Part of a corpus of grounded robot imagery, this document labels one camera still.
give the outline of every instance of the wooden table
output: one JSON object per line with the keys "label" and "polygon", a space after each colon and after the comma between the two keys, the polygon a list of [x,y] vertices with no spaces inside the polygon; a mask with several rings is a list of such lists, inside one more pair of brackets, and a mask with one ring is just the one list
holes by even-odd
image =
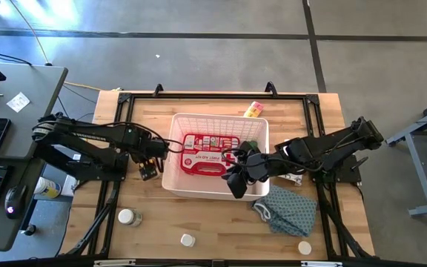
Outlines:
{"label": "wooden table", "polygon": [[[95,123],[113,121],[117,98],[118,92],[100,92],[93,119]],[[338,95],[320,93],[319,98],[326,133],[344,128]],[[269,122],[270,151],[274,151],[274,144],[283,142],[284,139],[307,135],[300,101],[260,102],[265,105],[261,117]],[[251,100],[247,99],[137,99],[133,122],[152,128],[167,137],[171,118],[176,113],[242,116],[250,104]],[[123,112],[122,118],[125,118],[127,111]],[[276,177],[271,178],[271,181],[299,195],[317,199],[316,188],[308,177],[303,178],[301,187]],[[74,247],[92,223],[99,188],[100,182],[88,182],[75,193],[61,253]],[[343,222],[360,245],[369,254],[374,254],[359,191],[349,184],[338,184],[337,192]],[[135,208],[142,212],[143,221],[136,228],[115,221],[110,258],[229,260],[327,258],[319,207],[310,237],[272,234],[268,225],[261,221],[258,213],[252,211],[246,202],[178,197],[162,188],[161,179],[141,181],[137,165],[133,162],[129,164],[127,179],[122,183],[117,208],[117,211],[122,208]],[[330,224],[334,247],[339,251],[337,232],[332,221]],[[187,248],[181,245],[180,238],[184,233],[195,236],[194,247]],[[105,225],[102,225],[98,246],[103,243],[104,235]],[[297,250],[298,243],[302,240],[307,240],[312,245],[312,253],[308,256],[302,256]]]}

